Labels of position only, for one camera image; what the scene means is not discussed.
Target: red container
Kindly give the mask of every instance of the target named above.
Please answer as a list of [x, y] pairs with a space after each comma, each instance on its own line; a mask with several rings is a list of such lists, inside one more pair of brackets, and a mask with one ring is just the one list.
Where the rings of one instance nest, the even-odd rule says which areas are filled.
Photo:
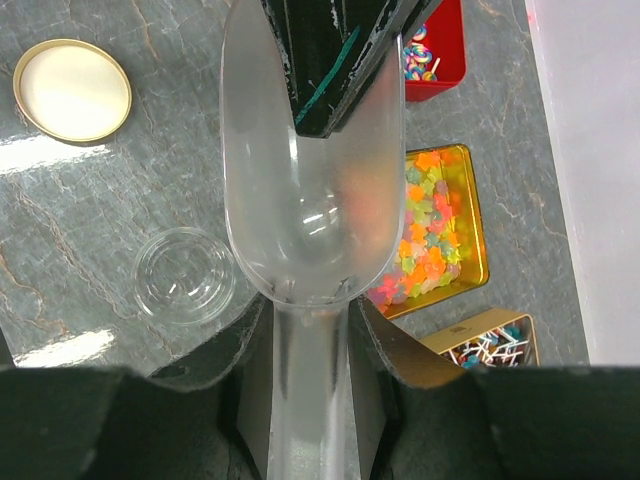
[[433, 55], [427, 66], [429, 70], [437, 58], [435, 82], [405, 80], [407, 102], [423, 102], [458, 85], [467, 73], [464, 55], [464, 27], [462, 0], [442, 0], [427, 20], [427, 36], [417, 42], [423, 44]]

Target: lollipop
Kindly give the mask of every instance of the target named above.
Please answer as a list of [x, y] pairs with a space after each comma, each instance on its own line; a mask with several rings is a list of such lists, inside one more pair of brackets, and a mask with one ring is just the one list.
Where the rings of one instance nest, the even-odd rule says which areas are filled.
[[422, 74], [422, 80], [424, 80], [425, 82], [438, 81], [438, 77], [436, 77], [436, 69], [438, 68], [438, 65], [440, 65], [440, 58], [436, 59], [436, 61], [433, 64], [433, 67], [431, 67], [431, 70]]
[[420, 43], [415, 43], [411, 46], [411, 55], [416, 62], [422, 64], [429, 63], [433, 59], [429, 49]]
[[413, 65], [407, 70], [405, 77], [409, 80], [420, 80], [425, 73], [425, 67], [423, 65]]
[[427, 36], [427, 27], [426, 25], [423, 25], [420, 27], [420, 30], [416, 32], [416, 34], [413, 36], [411, 40], [413, 40], [414, 42], [419, 42], [420, 40], [424, 40], [424, 37], [426, 36]]

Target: colorful candy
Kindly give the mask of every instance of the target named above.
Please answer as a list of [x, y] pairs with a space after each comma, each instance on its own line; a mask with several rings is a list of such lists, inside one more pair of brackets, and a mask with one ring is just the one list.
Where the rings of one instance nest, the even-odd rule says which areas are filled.
[[383, 312], [389, 305], [448, 285], [460, 275], [460, 244], [439, 153], [419, 153], [407, 162], [405, 174], [405, 224], [393, 275], [383, 275], [369, 290], [373, 293], [369, 297]]
[[420, 40], [424, 40], [426, 36], [427, 36], [427, 26], [423, 25], [420, 27], [420, 30], [416, 32], [416, 34], [413, 36], [411, 40], [413, 40], [414, 42], [419, 42]]
[[421, 43], [414, 43], [411, 46], [411, 55], [417, 63], [421, 64], [429, 63], [433, 59], [431, 52]]
[[422, 42], [427, 37], [427, 27], [423, 25], [411, 38], [409, 45], [402, 49], [404, 57], [404, 76], [407, 80], [416, 81], [437, 81], [436, 69], [440, 63], [440, 59], [436, 59], [431, 69], [426, 66], [433, 60], [431, 51], [423, 45]]
[[529, 339], [520, 328], [511, 324], [447, 350], [442, 356], [464, 368], [476, 365], [515, 367], [524, 361], [528, 344]]

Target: gray marble surface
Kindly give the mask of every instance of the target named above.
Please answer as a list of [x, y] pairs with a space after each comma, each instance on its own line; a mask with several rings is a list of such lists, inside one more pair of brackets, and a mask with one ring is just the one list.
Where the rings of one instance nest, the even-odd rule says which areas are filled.
[[[407, 109], [407, 148], [472, 153], [491, 278], [398, 320], [423, 336], [491, 306], [533, 315], [544, 363], [587, 360], [524, 5], [464, 0], [468, 73]], [[223, 0], [0, 0], [0, 326], [21, 365], [127, 364], [149, 373], [228, 324], [150, 321], [131, 269], [150, 236], [194, 226], [226, 239], [218, 80]], [[131, 115], [95, 147], [31, 126], [12, 72], [34, 44], [86, 40], [124, 67]]]

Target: gold metal lid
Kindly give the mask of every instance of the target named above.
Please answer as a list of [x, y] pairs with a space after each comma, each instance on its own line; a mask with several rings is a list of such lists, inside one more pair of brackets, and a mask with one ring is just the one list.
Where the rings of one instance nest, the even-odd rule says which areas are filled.
[[67, 142], [95, 142], [122, 126], [131, 85], [107, 52], [60, 38], [31, 47], [16, 65], [13, 92], [40, 130]]

